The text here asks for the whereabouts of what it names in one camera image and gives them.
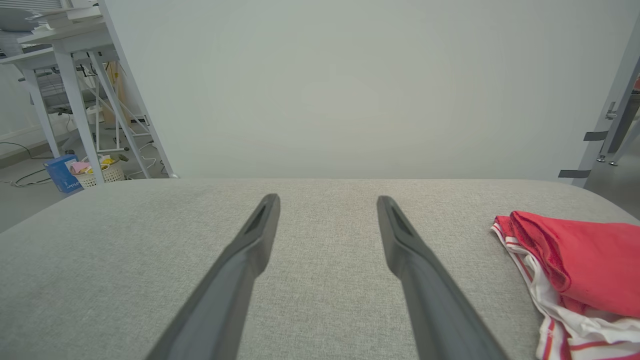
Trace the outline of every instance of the gray ottoman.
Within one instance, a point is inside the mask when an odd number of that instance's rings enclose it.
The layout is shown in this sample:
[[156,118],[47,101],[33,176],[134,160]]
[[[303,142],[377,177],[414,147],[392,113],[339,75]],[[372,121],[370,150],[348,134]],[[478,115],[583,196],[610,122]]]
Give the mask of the gray ottoman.
[[239,359],[416,359],[376,199],[390,195],[512,359],[541,316],[489,228],[513,210],[638,224],[516,180],[151,179],[85,190],[0,234],[0,358],[143,359],[267,193],[282,200]]

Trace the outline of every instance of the white desk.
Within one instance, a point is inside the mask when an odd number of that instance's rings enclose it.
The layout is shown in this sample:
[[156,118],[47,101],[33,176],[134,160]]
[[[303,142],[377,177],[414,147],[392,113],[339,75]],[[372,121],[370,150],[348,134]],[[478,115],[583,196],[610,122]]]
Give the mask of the white desk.
[[[115,48],[105,49],[100,52],[100,60],[103,62],[116,60],[118,58]],[[79,53],[74,58],[76,63],[89,63],[90,59],[86,54]],[[33,100],[33,106],[36,109],[36,114],[44,131],[44,135],[49,143],[53,156],[57,158],[60,156],[60,150],[56,143],[55,135],[49,122],[49,116],[47,115],[47,109],[42,99],[42,94],[38,87],[38,81],[34,74],[34,70],[48,69],[56,66],[56,56],[53,53],[53,49],[42,49],[33,51],[32,53],[26,53],[18,56],[12,56],[0,60],[0,65],[14,64],[24,74],[24,79],[27,84],[27,89]]]
[[[140,150],[136,146],[129,126],[126,124],[118,97],[116,96],[115,91],[111,86],[111,82],[107,77],[107,73],[102,66],[102,51],[100,50],[105,47],[112,47],[113,45],[104,19],[100,17],[98,19],[80,22],[71,26],[65,26],[60,29],[52,29],[35,33],[18,39],[18,42],[20,44],[53,45],[53,49],[51,51],[54,55],[55,62],[58,64],[58,68],[60,69],[60,76],[62,77],[63,84],[65,85],[65,91],[67,92],[71,110],[74,112],[74,119],[76,121],[80,138],[82,139],[82,143],[91,166],[97,169],[100,168],[100,163],[95,147],[93,146],[93,137],[89,130],[86,112],[84,111],[84,101],[77,82],[76,67],[74,65],[74,58],[72,57],[72,54],[74,53],[79,54],[79,56],[84,55],[85,57],[88,54],[90,61],[95,67],[98,79],[104,87],[109,102],[111,103],[111,108],[113,109],[116,120],[122,127],[122,131],[131,145],[131,151],[133,151],[136,160],[138,160],[138,163],[141,165],[143,174],[146,178],[149,178],[147,168],[144,166],[144,162],[142,162]],[[95,171],[94,174],[96,183],[104,184],[102,172]]]

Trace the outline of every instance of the red towel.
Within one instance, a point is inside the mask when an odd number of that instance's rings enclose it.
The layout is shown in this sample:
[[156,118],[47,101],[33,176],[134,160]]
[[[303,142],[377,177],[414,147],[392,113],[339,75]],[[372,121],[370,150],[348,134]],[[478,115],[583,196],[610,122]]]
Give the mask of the red towel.
[[640,227],[523,211],[496,223],[538,259],[567,309],[584,314],[591,306],[640,318]]

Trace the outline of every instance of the laundry basket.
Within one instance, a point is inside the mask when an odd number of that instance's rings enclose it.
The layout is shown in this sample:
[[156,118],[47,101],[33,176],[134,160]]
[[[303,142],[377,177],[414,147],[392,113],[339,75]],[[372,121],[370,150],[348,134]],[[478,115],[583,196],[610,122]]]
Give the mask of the laundry basket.
[[[105,183],[112,183],[114,181],[122,181],[125,180],[126,177],[122,172],[122,168],[120,167],[120,162],[116,160],[116,162],[112,164],[101,164],[102,167],[106,166],[107,168],[102,170],[102,176],[104,177]],[[95,186],[95,174],[79,174],[74,175],[76,179],[80,182],[83,188],[90,188]]]

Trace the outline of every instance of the black tape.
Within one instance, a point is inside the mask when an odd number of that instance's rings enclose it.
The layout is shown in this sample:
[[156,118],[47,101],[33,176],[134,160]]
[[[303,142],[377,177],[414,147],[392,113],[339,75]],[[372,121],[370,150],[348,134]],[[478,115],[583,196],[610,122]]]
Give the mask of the black tape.
[[605,140],[607,138],[608,131],[598,131],[597,133],[585,133],[583,141],[595,142]]
[[574,179],[584,179],[589,177],[591,170],[560,170],[558,177],[572,177]]

